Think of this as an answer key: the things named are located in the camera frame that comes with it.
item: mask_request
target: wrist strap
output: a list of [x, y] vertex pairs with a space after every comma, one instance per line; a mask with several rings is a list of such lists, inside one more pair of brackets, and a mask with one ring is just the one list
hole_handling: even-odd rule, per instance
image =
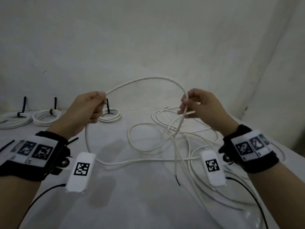
[[236, 132], [226, 136], [219, 149], [240, 165], [247, 173], [258, 173], [271, 168], [279, 162], [269, 141], [259, 130], [252, 131], [240, 125]]
[[52, 132], [39, 132], [19, 141], [0, 166], [0, 176], [17, 176], [30, 181], [42, 181], [49, 173], [59, 174], [58, 166], [70, 150], [68, 140]]

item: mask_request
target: white tabletop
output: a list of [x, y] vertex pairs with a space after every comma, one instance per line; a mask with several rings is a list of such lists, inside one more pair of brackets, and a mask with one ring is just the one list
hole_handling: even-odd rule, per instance
[[[89, 145], [97, 158], [105, 162], [173, 158], [171, 141], [162, 146], [163, 153], [158, 154], [161, 150], [157, 150], [150, 153], [153, 155], [141, 154], [128, 143], [128, 128], [137, 123], [152, 122], [151, 111], [129, 111], [122, 114], [123, 117], [118, 122], [98, 122], [89, 126]], [[186, 128], [194, 127], [191, 121], [193, 120], [187, 121]], [[12, 139], [26, 138], [46, 128], [30, 123], [16, 129], [0, 130], [0, 147]], [[211, 130], [204, 131], [201, 135], [211, 140], [216, 138]], [[165, 138], [156, 127], [148, 125], [134, 128], [131, 136], [134, 144], [141, 148], [157, 145]], [[78, 137], [77, 141], [69, 145], [73, 157], [82, 151], [87, 152], [84, 131]], [[284, 151], [284, 164], [305, 182], [305, 159], [272, 139], [269, 140]], [[192, 149], [201, 145], [203, 143], [200, 140], [191, 139]], [[184, 139], [179, 140], [179, 147], [186, 157]], [[283, 159], [278, 149], [275, 152], [280, 160]], [[200, 162], [194, 163], [196, 170], [204, 177]], [[233, 166], [233, 169], [239, 174], [245, 174], [237, 166]], [[173, 173], [173, 162], [143, 162], [123, 167], [104, 166], [96, 162], [85, 193], [66, 193], [63, 187], [51, 190], [35, 203], [20, 228], [220, 228], [200, 206], [180, 164], [177, 176], [181, 186], [177, 184]], [[42, 182], [37, 196], [54, 185], [66, 183], [69, 174], [70, 171], [64, 170], [59, 176], [49, 175]], [[235, 199], [253, 201], [245, 189], [230, 181], [219, 190]], [[202, 196], [206, 208], [223, 228], [255, 228], [259, 215], [256, 206], [244, 205], [245, 211], [237, 211]], [[267, 209], [263, 209], [269, 228], [278, 228]]]

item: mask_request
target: left hand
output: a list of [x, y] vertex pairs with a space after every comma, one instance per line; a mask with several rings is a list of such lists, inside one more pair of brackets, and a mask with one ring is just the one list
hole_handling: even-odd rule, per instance
[[80, 133], [88, 123], [97, 123], [106, 104], [105, 92], [88, 92], [76, 97], [66, 113], [47, 131], [67, 140]]

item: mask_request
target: black wrist band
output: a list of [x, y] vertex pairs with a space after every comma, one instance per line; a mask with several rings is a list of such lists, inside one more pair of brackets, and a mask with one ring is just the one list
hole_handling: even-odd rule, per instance
[[44, 159], [44, 162], [46, 162], [45, 165], [39, 167], [31, 165], [31, 163], [21, 164], [20, 162], [8, 160], [0, 166], [0, 177], [17, 176], [30, 181], [43, 181], [49, 173], [58, 175], [61, 172], [61, 169], [57, 168], [57, 166], [60, 166], [61, 162], [64, 161], [66, 157], [70, 156], [70, 149], [66, 147], [68, 140], [52, 132], [41, 131], [37, 133], [36, 136], [46, 137], [57, 141], [50, 156], [47, 159]]
[[[231, 161], [234, 161], [236, 164], [240, 165], [247, 173], [259, 173], [276, 165], [279, 162], [279, 159], [273, 151], [268, 152], [264, 156], [263, 154], [259, 154], [259, 152], [257, 152], [253, 146], [250, 146], [249, 141], [244, 143], [249, 145], [249, 147], [251, 147], [251, 149], [254, 150], [256, 154], [261, 156], [251, 160], [245, 160], [245, 158], [242, 159], [244, 154], [238, 152], [237, 148], [232, 142], [232, 139], [245, 135], [251, 131], [252, 129], [249, 127], [245, 125], [239, 125], [236, 132], [223, 138], [224, 145], [219, 149], [219, 153], [225, 153]], [[267, 143], [267, 145], [269, 144], [266, 139], [265, 141], [261, 141], [261, 139], [257, 137], [255, 137], [255, 139], [259, 140], [259, 143], [261, 143], [262, 147], [266, 146], [265, 143]]]

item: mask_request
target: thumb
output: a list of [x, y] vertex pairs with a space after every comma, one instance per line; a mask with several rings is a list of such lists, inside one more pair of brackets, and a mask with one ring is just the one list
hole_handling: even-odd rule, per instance
[[89, 105], [92, 108], [96, 108], [98, 105], [104, 103], [106, 100], [105, 92], [99, 92], [92, 100], [89, 101]]
[[191, 108], [193, 111], [197, 112], [200, 111], [200, 104], [197, 104], [194, 100], [184, 100], [183, 101], [184, 104], [186, 104], [186, 106], [188, 106], [189, 108]]

